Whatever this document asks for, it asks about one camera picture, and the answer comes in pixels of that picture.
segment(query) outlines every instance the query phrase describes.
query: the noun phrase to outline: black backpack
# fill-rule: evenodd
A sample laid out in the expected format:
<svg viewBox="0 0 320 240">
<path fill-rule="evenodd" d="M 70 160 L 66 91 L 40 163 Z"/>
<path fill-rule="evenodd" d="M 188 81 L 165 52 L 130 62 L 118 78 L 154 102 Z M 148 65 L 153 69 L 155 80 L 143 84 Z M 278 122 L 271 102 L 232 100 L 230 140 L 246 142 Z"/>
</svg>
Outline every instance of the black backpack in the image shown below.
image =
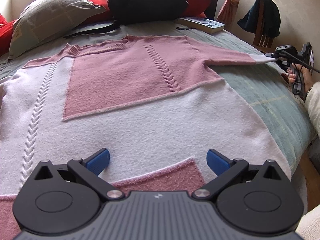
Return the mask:
<svg viewBox="0 0 320 240">
<path fill-rule="evenodd" d="M 188 0 L 108 0 L 108 7 L 114 15 L 113 24 L 73 33 L 65 38 L 81 34 L 107 33 L 117 29 L 120 24 L 174 20 L 188 7 Z"/>
</svg>

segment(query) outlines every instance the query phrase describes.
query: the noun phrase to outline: hand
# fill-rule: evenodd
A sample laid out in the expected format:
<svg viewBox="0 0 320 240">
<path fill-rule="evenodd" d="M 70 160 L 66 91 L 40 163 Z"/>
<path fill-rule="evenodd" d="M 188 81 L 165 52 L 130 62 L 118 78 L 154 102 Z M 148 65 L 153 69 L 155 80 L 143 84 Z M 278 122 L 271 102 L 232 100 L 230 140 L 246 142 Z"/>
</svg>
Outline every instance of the hand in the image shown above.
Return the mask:
<svg viewBox="0 0 320 240">
<path fill-rule="evenodd" d="M 307 93 L 312 88 L 312 86 L 314 84 L 314 81 L 311 77 L 311 73 L 307 68 L 302 67 L 299 64 L 296 64 L 296 66 L 297 66 L 298 70 L 300 70 L 302 68 L 301 73 L 303 74 L 303 79 L 304 79 L 304 92 Z M 288 73 L 288 78 L 289 78 L 289 84 L 293 84 L 296 79 L 296 75 L 293 74 L 291 68 L 287 69 L 287 73 Z"/>
</svg>

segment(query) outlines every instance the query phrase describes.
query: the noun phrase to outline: book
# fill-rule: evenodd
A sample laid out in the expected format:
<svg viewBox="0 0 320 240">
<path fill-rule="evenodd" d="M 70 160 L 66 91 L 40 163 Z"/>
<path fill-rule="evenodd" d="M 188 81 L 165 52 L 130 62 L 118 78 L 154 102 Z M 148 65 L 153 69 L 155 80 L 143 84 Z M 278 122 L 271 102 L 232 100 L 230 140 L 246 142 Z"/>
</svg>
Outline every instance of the book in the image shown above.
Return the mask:
<svg viewBox="0 0 320 240">
<path fill-rule="evenodd" d="M 176 23 L 185 25 L 187 27 L 196 28 L 209 34 L 222 31 L 225 26 L 223 23 L 199 17 L 178 18 L 176 19 Z"/>
</svg>

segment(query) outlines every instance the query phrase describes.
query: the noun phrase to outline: chair backrest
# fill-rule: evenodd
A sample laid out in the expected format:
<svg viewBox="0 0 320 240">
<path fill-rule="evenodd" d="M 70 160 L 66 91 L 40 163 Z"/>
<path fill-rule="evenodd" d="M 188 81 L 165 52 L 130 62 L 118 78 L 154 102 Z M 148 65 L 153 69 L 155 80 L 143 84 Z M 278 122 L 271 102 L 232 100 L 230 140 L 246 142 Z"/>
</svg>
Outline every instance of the chair backrest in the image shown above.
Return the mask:
<svg viewBox="0 0 320 240">
<path fill-rule="evenodd" d="M 263 0 L 260 0 L 257 31 L 256 31 L 256 35 L 254 37 L 252 45 L 264 47 L 264 48 L 271 48 L 273 38 L 267 37 L 266 34 L 262 34 L 263 26 L 264 26 L 263 11 L 264 11 Z"/>
</svg>

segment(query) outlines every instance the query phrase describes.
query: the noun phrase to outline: backpack strap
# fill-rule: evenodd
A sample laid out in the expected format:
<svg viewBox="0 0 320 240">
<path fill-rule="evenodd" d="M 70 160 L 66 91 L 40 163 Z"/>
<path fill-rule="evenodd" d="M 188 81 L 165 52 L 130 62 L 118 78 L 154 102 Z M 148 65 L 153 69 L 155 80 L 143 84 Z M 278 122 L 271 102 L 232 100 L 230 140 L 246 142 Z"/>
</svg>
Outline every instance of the backpack strap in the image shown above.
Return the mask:
<svg viewBox="0 0 320 240">
<path fill-rule="evenodd" d="M 65 39 L 74 37 L 74 36 L 78 36 L 78 35 L 82 35 L 82 34 L 95 34 L 95 33 L 108 33 L 111 31 L 114 31 L 116 29 L 118 29 L 120 27 L 120 25 L 114 21 L 113 24 L 110 24 L 108 26 L 105 27 L 101 27 L 101 28 L 96 28 L 96 29 L 91 29 L 91 30 L 86 30 L 86 31 L 82 31 L 82 32 L 77 32 L 77 33 L 73 33 L 67 36 L 64 36 Z"/>
</svg>

